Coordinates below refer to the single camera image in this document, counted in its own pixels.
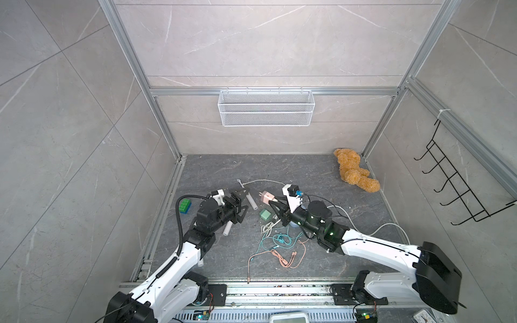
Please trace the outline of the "pink charger plug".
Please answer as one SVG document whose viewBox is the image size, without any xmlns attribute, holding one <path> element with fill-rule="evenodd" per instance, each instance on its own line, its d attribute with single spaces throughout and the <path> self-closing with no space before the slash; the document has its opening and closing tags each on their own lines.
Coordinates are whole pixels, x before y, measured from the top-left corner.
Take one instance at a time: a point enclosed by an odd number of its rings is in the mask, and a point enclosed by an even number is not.
<svg viewBox="0 0 517 323">
<path fill-rule="evenodd" d="M 268 205 L 271 201 L 277 201 L 276 197 L 270 192 L 263 191 L 259 194 L 261 201 Z"/>
</svg>

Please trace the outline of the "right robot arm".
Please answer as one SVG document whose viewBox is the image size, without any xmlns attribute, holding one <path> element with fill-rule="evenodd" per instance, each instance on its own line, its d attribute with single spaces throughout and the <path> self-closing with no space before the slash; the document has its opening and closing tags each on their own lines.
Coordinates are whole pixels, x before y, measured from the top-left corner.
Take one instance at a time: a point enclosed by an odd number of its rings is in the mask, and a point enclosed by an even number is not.
<svg viewBox="0 0 517 323">
<path fill-rule="evenodd" d="M 303 207 L 300 198 L 288 196 L 268 203 L 283 226 L 296 223 L 327 252 L 365 258 L 392 269 L 385 274 L 368 270 L 358 273 L 351 292 L 360 303 L 371 304 L 385 297 L 418 297 L 439 312 L 458 312 L 463 276 L 436 244 L 397 244 L 361 234 L 334 222 L 331 210 L 322 201 Z"/>
</svg>

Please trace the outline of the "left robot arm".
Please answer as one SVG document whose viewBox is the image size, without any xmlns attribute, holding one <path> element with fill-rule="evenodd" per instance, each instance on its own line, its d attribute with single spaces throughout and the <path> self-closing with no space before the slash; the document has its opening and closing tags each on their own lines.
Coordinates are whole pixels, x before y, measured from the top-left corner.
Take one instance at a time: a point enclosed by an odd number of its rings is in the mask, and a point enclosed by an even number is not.
<svg viewBox="0 0 517 323">
<path fill-rule="evenodd" d="M 248 206 L 248 189 L 219 189 L 202 196 L 187 231 L 179 230 L 180 244 L 143 283 L 129 293 L 118 292 L 99 322 L 170 322 L 189 304 L 209 297 L 207 277 L 192 272 L 216 241 L 215 233 L 228 223 L 242 223 Z"/>
</svg>

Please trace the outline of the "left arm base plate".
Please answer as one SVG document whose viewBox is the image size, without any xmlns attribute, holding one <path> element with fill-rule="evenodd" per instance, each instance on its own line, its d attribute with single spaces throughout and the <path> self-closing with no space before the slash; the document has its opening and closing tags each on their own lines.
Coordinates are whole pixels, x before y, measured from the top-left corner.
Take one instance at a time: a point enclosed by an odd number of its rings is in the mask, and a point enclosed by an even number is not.
<svg viewBox="0 0 517 323">
<path fill-rule="evenodd" d="M 199 288 L 194 306 L 224 306 L 226 304 L 228 286 L 226 284 L 209 284 Z"/>
</svg>

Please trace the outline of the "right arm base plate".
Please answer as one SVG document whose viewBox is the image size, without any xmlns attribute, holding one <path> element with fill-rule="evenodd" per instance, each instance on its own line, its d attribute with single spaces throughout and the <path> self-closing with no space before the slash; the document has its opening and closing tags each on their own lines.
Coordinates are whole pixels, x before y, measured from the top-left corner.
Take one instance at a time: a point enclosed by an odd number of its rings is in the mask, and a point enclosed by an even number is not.
<svg viewBox="0 0 517 323">
<path fill-rule="evenodd" d="M 386 297 L 375 298 L 368 294 L 363 288 L 355 287 L 353 284 L 332 284 L 329 289 L 334 303 L 337 306 L 352 306 L 366 304 L 368 306 L 385 306 L 389 304 Z"/>
</svg>

